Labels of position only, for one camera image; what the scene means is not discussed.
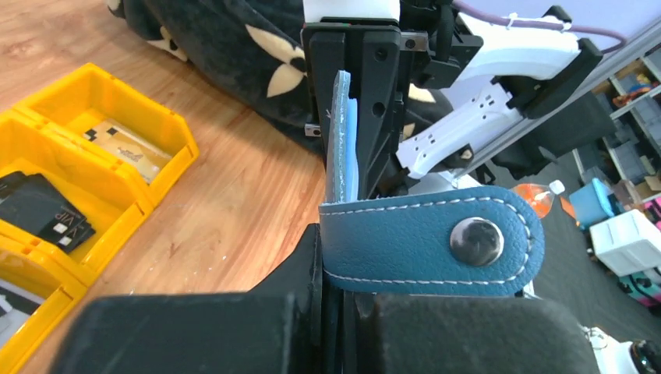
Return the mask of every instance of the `white cable tie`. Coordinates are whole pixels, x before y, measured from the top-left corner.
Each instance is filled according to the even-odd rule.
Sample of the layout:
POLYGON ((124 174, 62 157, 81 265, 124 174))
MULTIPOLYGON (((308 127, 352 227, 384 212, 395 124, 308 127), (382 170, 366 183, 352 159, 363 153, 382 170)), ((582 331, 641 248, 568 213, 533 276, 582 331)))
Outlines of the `white cable tie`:
POLYGON ((510 13, 509 17, 510 17, 510 22, 507 24, 507 26, 505 26, 505 28, 508 29, 508 30, 510 29, 510 27, 512 27, 512 25, 514 24, 514 21, 517 20, 518 14, 517 13, 510 13))

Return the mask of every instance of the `metal snap fastener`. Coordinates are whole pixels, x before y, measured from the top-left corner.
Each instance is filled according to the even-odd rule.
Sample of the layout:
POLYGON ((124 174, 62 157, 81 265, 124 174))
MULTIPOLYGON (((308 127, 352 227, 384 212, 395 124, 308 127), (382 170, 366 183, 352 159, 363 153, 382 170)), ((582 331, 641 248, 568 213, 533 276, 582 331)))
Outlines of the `metal snap fastener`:
POLYGON ((503 253, 503 232, 491 221, 480 217, 466 218, 450 233, 452 256, 470 266, 487 266, 503 253))

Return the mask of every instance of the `blue leather strap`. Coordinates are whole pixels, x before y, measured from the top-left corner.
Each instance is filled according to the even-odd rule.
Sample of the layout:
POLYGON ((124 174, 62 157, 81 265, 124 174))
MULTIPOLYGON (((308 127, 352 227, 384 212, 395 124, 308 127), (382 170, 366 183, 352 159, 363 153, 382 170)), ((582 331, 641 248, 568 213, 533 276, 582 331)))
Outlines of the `blue leather strap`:
POLYGON ((507 296, 539 272, 544 234, 532 208, 495 186, 320 206, 323 267, 347 291, 507 296), (500 258, 472 267, 450 253, 453 227, 470 217, 496 224, 500 258))

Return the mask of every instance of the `yellow storage bin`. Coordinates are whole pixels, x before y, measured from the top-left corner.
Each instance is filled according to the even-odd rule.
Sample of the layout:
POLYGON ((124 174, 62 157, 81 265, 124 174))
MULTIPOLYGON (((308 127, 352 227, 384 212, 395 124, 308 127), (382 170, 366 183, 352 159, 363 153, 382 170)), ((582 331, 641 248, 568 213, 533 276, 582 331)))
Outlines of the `yellow storage bin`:
POLYGON ((0 235, 0 374, 18 372, 85 292, 44 253, 0 235))
POLYGON ((142 185, 154 206, 200 155, 181 116, 92 64, 19 102, 14 109, 38 122, 51 122, 55 125, 52 131, 85 139, 81 147, 111 163, 118 155, 87 141, 86 136, 86 132, 108 119, 165 152, 171 157, 169 162, 142 185))
POLYGON ((129 165, 95 157, 69 139, 53 137, 48 128, 12 111, 0 115, 0 176, 42 174, 96 234, 70 254, 4 221, 0 235, 32 245, 90 286, 153 207, 129 165))

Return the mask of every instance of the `wooden floor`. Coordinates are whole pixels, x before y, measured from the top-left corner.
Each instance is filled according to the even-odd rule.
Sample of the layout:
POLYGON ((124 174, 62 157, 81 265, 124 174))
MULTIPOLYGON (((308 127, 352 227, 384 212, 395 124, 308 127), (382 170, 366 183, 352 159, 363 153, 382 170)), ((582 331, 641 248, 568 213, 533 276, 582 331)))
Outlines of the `wooden floor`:
MULTIPOLYGON (((308 223, 318 221, 318 159, 191 66, 133 35, 103 1, 2 1, 0 110, 87 62, 181 114, 201 156, 85 302, 113 294, 247 290, 293 250, 308 223)), ((48 371, 79 310, 22 373, 48 371)))

